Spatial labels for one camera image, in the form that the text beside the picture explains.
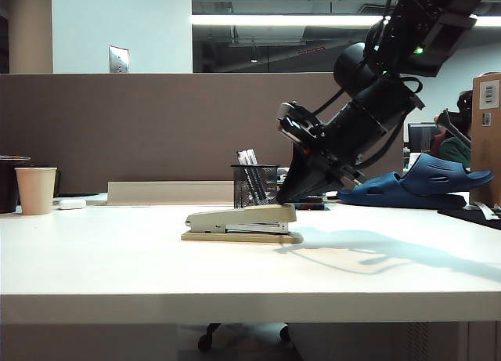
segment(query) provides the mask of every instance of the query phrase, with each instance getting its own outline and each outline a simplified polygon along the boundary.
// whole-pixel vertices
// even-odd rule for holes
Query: blue sandal
[[[346,204],[394,208],[457,209],[466,201],[460,195],[416,195],[401,185],[400,176],[391,171],[370,179],[353,190],[339,190],[337,197]]]
[[[493,179],[491,171],[469,172],[461,163],[422,153],[399,183],[412,194],[435,195],[470,191]]]

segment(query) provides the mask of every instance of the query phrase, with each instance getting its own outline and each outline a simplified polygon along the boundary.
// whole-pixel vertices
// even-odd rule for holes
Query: paper cup
[[[23,215],[52,211],[57,168],[15,168]]]

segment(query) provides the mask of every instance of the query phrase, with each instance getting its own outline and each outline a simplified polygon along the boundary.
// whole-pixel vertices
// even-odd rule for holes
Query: light switch
[[[128,49],[108,46],[110,54],[110,73],[128,73]]]

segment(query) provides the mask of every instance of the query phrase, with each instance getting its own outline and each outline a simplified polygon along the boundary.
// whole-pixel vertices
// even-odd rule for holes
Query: white desk
[[[181,241],[214,207],[0,215],[3,323],[501,319],[501,232],[435,211],[298,211],[302,244]]]

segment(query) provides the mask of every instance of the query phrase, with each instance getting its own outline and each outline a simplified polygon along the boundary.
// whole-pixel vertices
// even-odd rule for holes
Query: stapler
[[[182,240],[271,242],[298,244],[301,234],[289,232],[296,221],[292,204],[266,204],[223,211],[198,212],[186,218],[190,231]]]

